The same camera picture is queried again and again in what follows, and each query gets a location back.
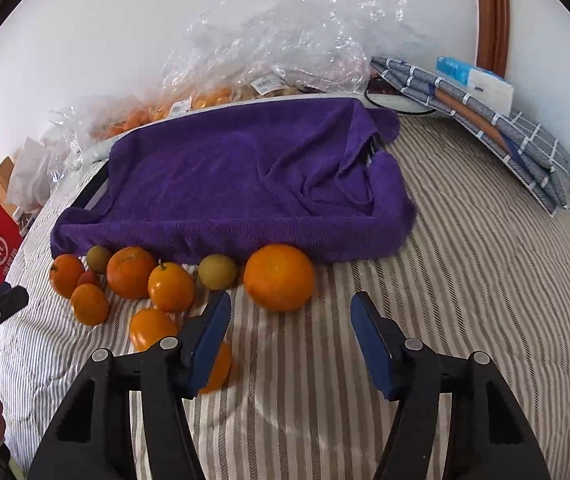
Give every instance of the purple microfiber cloth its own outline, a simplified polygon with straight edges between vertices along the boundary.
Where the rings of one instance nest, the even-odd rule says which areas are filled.
[[[273,243],[317,262],[396,253],[415,217],[394,157],[398,116],[353,98],[263,101],[139,128],[111,149],[108,190],[63,211],[53,257],[141,246],[197,264]]]

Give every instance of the clear plastic wrap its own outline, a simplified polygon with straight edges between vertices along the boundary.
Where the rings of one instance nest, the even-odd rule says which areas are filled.
[[[52,112],[51,127],[40,142],[27,139],[18,154],[7,200],[35,212],[61,187],[68,195],[77,189],[83,170],[107,158],[122,134],[150,121],[150,108],[133,96],[82,97]]]
[[[153,120],[178,102],[195,110],[301,91],[363,93],[371,56],[411,59],[430,44],[412,27],[409,0],[281,0],[235,27],[213,14],[190,27],[167,61]],[[261,93],[263,78],[281,87]]]
[[[82,168],[107,158],[118,136],[151,122],[151,111],[134,96],[86,96],[54,112],[51,122],[41,141],[52,148],[49,176],[53,194],[69,175],[82,173]]]

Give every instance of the orange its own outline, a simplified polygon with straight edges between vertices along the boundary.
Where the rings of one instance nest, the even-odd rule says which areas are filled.
[[[260,306],[287,312],[309,301],[314,292],[314,267],[295,247],[267,245],[245,265],[245,290]]]
[[[228,343],[220,344],[219,353],[216,355],[214,365],[211,367],[207,384],[199,390],[201,395],[220,390],[229,377],[232,367],[232,349]]]
[[[196,284],[180,265],[169,262],[152,270],[147,290],[156,308],[164,312],[182,312],[194,301]]]
[[[125,123],[121,121],[120,123],[112,124],[108,129],[107,133],[104,134],[105,139],[111,139],[111,137],[116,137],[122,133],[126,132]]]
[[[73,254],[61,254],[49,269],[49,283],[63,298],[71,298],[84,266]]]
[[[159,121],[164,119],[169,114],[169,110],[171,110],[172,105],[169,103],[162,103],[156,105],[152,108],[151,120],[152,121]]]
[[[107,264],[107,283],[125,300],[147,298],[147,282],[156,267],[154,257],[140,247],[127,247],[114,254]]]
[[[70,301],[74,316],[84,325],[96,326],[104,323],[110,313],[110,304],[107,303],[105,295],[92,283],[77,286]]]
[[[138,110],[133,110],[125,119],[123,124],[123,130],[129,132],[130,130],[143,126],[151,122],[151,117],[149,116],[149,110],[146,108],[140,108]]]
[[[100,282],[100,276],[96,274],[93,270],[86,270],[84,273],[81,274],[80,278],[78,278],[78,285],[82,285],[83,283],[92,283],[92,285],[96,285],[98,288],[102,285]]]
[[[139,310],[129,322],[129,340],[139,352],[147,350],[163,337],[177,333],[178,325],[157,308]]]
[[[232,89],[229,86],[216,88],[207,94],[196,96],[191,103],[192,110],[200,110],[201,108],[209,108],[210,106],[229,104]]]

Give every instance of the gray checkered towel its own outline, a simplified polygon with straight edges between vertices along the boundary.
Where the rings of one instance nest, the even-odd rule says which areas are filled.
[[[530,123],[522,112],[512,112],[510,118],[505,118],[444,78],[403,61],[375,57],[371,65],[402,94],[459,121],[503,161],[550,214],[554,215],[559,207],[568,205],[569,153],[540,124]],[[506,152],[483,130],[439,101],[434,96],[435,88],[446,92],[494,124],[510,147],[510,152]]]

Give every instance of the mattress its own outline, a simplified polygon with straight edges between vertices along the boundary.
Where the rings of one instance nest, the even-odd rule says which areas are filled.
[[[552,478],[569,479],[570,206],[550,218],[452,120],[403,118],[386,149],[418,208],[398,255],[318,268],[311,304],[294,313],[261,309],[242,286],[230,291],[226,340],[238,367],[221,392],[185,401],[206,477],[373,476],[396,404],[371,385],[351,329],[350,298],[366,290],[384,316],[434,351],[489,353]],[[6,440],[24,469],[92,351],[132,352],[129,320],[147,306],[111,297],[108,322],[88,328],[50,290],[50,230],[73,200],[70,194],[43,209],[8,275],[30,294],[30,304],[0,327]],[[449,414],[449,398],[441,396],[430,479],[441,478]],[[137,394],[131,415],[138,477],[150,478]]]

